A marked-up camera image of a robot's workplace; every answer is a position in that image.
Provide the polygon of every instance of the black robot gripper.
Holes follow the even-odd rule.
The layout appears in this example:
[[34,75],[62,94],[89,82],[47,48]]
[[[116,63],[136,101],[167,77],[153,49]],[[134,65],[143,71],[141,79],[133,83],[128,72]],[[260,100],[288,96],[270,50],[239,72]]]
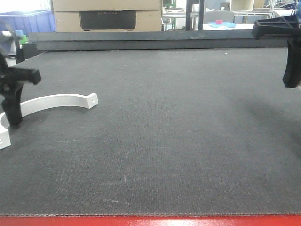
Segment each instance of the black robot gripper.
[[25,83],[38,84],[41,80],[37,69],[8,67],[0,53],[0,94],[4,96],[2,107],[10,126],[17,127],[22,122],[21,93]]
[[257,20],[252,34],[255,39],[262,36],[287,37],[287,64],[283,82],[287,88],[296,88],[301,81],[301,29],[296,15]]

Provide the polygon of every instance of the pink cube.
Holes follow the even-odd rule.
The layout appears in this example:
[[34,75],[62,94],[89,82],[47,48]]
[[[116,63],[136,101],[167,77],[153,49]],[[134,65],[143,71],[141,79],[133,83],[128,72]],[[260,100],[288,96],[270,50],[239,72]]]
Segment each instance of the pink cube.
[[222,20],[216,20],[215,23],[216,23],[217,25],[221,25],[221,24],[222,24]]

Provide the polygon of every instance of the green object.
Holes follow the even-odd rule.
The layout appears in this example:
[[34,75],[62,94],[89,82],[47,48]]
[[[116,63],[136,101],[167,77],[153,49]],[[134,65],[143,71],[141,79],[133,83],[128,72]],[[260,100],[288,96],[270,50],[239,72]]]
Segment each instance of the green object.
[[22,35],[20,39],[20,44],[23,45],[28,42],[28,37],[26,35]]

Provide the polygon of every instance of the cardboard box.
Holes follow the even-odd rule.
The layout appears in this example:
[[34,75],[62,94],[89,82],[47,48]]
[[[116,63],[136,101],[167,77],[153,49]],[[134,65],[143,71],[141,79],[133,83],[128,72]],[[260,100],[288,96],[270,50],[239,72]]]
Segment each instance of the cardboard box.
[[254,0],[231,0],[231,11],[252,11],[254,7]]
[[54,11],[161,10],[161,0],[53,0]]
[[[79,12],[55,12],[57,32],[84,32]],[[89,30],[90,32],[124,32],[128,30]],[[161,11],[137,11],[136,28],[132,31],[161,31]]]
[[254,8],[262,8],[264,5],[264,0],[255,0],[254,1]]

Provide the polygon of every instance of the blue tray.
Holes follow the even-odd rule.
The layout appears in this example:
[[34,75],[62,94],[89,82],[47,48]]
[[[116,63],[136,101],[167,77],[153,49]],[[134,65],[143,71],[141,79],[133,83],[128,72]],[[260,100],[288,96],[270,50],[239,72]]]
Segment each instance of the blue tray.
[[211,27],[221,27],[221,26],[226,26],[228,28],[234,28],[236,27],[235,23],[230,23],[230,22],[223,22],[222,24],[216,24],[216,22],[208,23],[209,26]]

